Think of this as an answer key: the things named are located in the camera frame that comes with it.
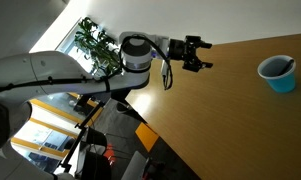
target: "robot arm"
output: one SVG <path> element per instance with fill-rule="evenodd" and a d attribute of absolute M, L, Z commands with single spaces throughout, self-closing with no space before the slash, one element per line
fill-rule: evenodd
<path fill-rule="evenodd" d="M 165 78 L 172 78 L 170 58 L 183 60 L 183 68 L 195 72 L 212 66 L 210 63 L 201 62 L 195 55 L 196 48 L 211 47 L 210 44 L 201 41 L 200 37 L 187 36 L 185 41 L 179 41 L 164 36 L 125 32 L 121 34 L 119 42 L 122 72 L 98 80 L 88 74 L 73 58 L 56 51 L 0 59 L 0 152 L 3 153 L 0 159 L 5 158 L 5 165 L 15 165 L 10 168 L 11 174 L 0 171 L 1 177 L 6 177 L 8 173 L 9 178 L 24 179 L 20 173 L 14 172 L 24 169 L 28 163 L 15 154 L 10 155 L 10 150 L 3 149 L 11 148 L 9 139 L 30 118 L 31 105 L 27 103 L 29 99 L 59 92 L 89 94 L 143 88 L 148 84 L 150 64 L 154 57 L 164 60 L 162 75 Z M 172 81 L 170 82 L 170 86 L 165 83 L 166 89 L 171 87 Z M 39 173 L 34 169 L 32 172 L 29 173 L 33 176 Z"/>

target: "floor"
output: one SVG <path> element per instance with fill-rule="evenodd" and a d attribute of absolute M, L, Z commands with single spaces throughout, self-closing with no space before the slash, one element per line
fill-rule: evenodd
<path fill-rule="evenodd" d="M 100 117 L 94 123 L 94 128 L 103 133 L 112 133 L 129 139 L 108 136 L 108 143 L 115 149 L 133 154 L 139 151 L 145 157 L 152 157 L 153 160 L 166 163 L 167 170 L 164 171 L 167 179 L 171 180 L 197 180 L 200 179 L 179 157 L 178 155 L 159 138 L 150 152 L 147 152 L 135 130 L 140 125 L 140 116 L 136 113 L 120 114 L 116 112 L 115 100 L 110 100 L 102 111 Z M 116 153 L 115 155 L 129 157 L 125 154 Z M 113 180 L 121 179 L 129 160 L 117 159 L 112 167 Z"/>

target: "wooden table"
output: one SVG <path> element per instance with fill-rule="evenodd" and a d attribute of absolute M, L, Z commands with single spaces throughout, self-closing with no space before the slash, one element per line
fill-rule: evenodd
<path fill-rule="evenodd" d="M 215 45 L 198 57 L 214 63 L 199 73 L 172 63 L 164 91 L 161 62 L 149 85 L 127 100 L 203 179 L 301 179 L 301 35 Z M 278 54 L 297 63 L 297 87 L 275 93 L 257 74 Z"/>

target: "chair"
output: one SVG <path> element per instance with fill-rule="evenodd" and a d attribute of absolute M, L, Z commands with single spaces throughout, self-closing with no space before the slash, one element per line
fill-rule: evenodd
<path fill-rule="evenodd" d="M 111 166 L 107 157 L 97 153 L 85 152 L 84 164 L 76 177 L 81 180 L 111 180 Z"/>
<path fill-rule="evenodd" d="M 98 151 L 98 153 L 100 155 L 103 155 L 108 150 L 108 148 L 107 148 L 108 147 L 108 141 L 107 141 L 107 138 L 106 138 L 107 135 L 128 139 L 126 137 L 122 137 L 122 136 L 118 136 L 118 135 L 114 135 L 114 134 L 101 133 L 101 132 L 89 127 L 86 138 L 84 138 L 83 141 L 88 143 L 88 144 L 101 146 L 102 148 L 101 148 L 100 151 Z M 120 152 L 120 153 L 123 153 L 123 154 L 127 154 L 127 155 L 132 155 L 132 154 L 126 153 L 124 151 L 120 151 L 120 150 L 113 149 L 113 148 L 111 148 L 111 150 L 116 151 L 116 152 Z"/>

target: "paper cup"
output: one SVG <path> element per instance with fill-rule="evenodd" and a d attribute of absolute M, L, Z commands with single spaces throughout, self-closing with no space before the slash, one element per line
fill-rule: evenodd
<path fill-rule="evenodd" d="M 286 55 L 278 55 L 264 60 L 258 67 L 259 75 L 264 78 L 272 89 L 279 93 L 290 92 L 295 88 L 294 71 L 296 62 L 288 70 L 279 75 L 288 62 L 293 59 Z"/>

